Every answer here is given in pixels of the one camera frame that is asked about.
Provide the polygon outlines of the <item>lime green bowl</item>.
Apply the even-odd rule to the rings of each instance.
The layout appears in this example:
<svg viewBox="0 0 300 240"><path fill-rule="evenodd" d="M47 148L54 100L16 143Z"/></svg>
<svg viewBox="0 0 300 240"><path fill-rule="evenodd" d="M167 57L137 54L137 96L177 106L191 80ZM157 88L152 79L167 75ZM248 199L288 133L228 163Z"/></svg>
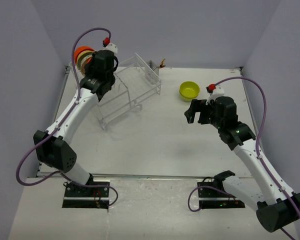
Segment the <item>lime green bowl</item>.
<svg viewBox="0 0 300 240"><path fill-rule="evenodd" d="M180 98L184 102L191 102L193 99L196 99L199 96L199 92L197 91L186 91L186 92L179 92Z"/></svg>
<svg viewBox="0 0 300 240"><path fill-rule="evenodd" d="M200 87L197 83L193 81L185 81L179 87L179 92L199 92Z"/></svg>

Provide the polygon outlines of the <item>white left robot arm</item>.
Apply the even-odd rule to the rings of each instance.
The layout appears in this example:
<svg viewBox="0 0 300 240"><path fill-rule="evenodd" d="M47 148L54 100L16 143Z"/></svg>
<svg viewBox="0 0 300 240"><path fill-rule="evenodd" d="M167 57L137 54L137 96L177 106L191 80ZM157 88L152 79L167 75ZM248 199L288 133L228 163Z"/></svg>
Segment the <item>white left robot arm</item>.
<svg viewBox="0 0 300 240"><path fill-rule="evenodd" d="M89 181L90 173L77 163L77 154L70 144L90 110L112 89L118 64L115 51L95 51L69 105L54 124L33 136L38 160L76 182L77 192L84 197L93 193L94 184Z"/></svg>

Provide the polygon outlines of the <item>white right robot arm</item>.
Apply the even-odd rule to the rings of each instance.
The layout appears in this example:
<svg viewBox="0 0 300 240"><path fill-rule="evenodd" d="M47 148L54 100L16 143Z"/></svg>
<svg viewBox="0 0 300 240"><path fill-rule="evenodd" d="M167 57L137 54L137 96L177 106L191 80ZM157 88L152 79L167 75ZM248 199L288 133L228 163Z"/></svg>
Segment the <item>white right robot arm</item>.
<svg viewBox="0 0 300 240"><path fill-rule="evenodd" d="M300 192L296 193L279 176L260 149L253 131L238 120L234 100L228 96L220 96L212 102L193 99L184 113L189 124L194 122L196 113L200 114L199 124L217 129L220 139L242 160L260 189L251 189L227 170L215 175L214 193L239 198L255 211L262 227L270 233L299 220Z"/></svg>

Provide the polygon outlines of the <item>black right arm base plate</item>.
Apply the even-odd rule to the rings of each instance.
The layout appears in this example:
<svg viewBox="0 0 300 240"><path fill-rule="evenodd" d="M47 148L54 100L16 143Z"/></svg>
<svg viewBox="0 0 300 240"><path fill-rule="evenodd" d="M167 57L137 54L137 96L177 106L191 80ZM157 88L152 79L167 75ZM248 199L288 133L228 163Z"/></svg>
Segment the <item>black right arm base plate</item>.
<svg viewBox="0 0 300 240"><path fill-rule="evenodd" d="M210 188L202 188L202 186L212 187L214 184L212 181L200 181L197 182L197 186L200 187L198 192L198 202L201 209L244 209L245 204L233 197L229 197L226 194L220 193Z"/></svg>

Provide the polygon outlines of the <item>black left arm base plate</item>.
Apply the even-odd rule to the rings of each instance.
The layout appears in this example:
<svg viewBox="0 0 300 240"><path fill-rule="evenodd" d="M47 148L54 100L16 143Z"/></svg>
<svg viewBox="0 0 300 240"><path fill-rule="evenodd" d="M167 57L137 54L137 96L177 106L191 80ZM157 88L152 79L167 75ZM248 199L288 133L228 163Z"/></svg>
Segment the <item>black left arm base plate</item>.
<svg viewBox="0 0 300 240"><path fill-rule="evenodd" d="M62 208L65 209L109 209L109 181L93 181L93 185L104 187L80 187L64 182L65 187Z"/></svg>

